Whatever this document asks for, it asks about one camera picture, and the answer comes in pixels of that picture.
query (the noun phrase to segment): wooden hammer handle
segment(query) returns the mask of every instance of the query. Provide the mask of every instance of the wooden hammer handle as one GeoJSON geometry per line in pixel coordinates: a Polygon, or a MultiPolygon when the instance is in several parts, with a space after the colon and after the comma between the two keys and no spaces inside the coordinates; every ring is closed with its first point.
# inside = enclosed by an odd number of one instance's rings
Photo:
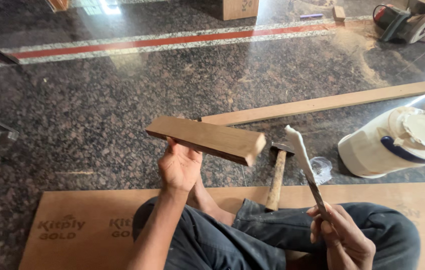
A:
{"type": "Polygon", "coordinates": [[[279,150],[277,153],[276,166],[274,167],[274,178],[269,187],[266,209],[277,211],[279,209],[279,195],[281,194],[281,185],[283,184],[284,165],[286,163],[286,151],[279,150]]]}

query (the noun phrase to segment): white plastic bucket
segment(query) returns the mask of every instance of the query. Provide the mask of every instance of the white plastic bucket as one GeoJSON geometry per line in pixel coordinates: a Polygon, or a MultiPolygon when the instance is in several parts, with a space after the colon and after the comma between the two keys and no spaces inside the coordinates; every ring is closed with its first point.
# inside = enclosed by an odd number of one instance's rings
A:
{"type": "Polygon", "coordinates": [[[393,108],[342,138],[338,151],[348,170],[365,178],[425,166],[425,110],[393,108]]]}

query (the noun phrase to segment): power tool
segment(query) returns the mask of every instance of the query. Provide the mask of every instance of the power tool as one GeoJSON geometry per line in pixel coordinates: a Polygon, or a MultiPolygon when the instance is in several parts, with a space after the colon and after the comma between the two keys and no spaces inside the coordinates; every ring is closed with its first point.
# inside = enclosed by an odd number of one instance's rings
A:
{"type": "Polygon", "coordinates": [[[406,10],[380,4],[373,10],[372,18],[384,30],[380,41],[402,39],[412,44],[425,36],[425,3],[420,0],[409,0],[406,10]]]}

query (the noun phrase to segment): leg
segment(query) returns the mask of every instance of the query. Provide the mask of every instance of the leg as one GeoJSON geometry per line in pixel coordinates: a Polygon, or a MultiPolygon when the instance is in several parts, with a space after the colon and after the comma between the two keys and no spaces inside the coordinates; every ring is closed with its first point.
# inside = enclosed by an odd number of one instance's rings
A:
{"type": "MultiPolygon", "coordinates": [[[[156,198],[134,215],[133,236],[153,211],[156,198]]],[[[284,269],[284,251],[216,221],[188,205],[177,224],[165,269],[284,269]]]]}
{"type": "MultiPolygon", "coordinates": [[[[341,204],[364,235],[376,245],[374,269],[415,269],[420,254],[419,234],[401,213],[372,203],[341,204]]],[[[324,256],[323,241],[312,244],[312,218],[307,208],[279,209],[266,213],[265,206],[244,200],[233,228],[281,249],[324,256]]]]}

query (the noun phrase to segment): bucket handle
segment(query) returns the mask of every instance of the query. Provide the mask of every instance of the bucket handle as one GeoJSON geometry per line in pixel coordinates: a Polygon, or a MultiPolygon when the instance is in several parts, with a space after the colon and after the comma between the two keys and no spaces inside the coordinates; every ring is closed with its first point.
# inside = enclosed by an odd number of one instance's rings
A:
{"type": "Polygon", "coordinates": [[[394,139],[389,136],[384,136],[381,138],[381,143],[384,147],[389,150],[394,155],[402,158],[403,160],[407,160],[412,163],[420,163],[425,164],[425,159],[419,156],[413,155],[409,153],[407,150],[402,148],[401,146],[394,145],[394,139]]]}

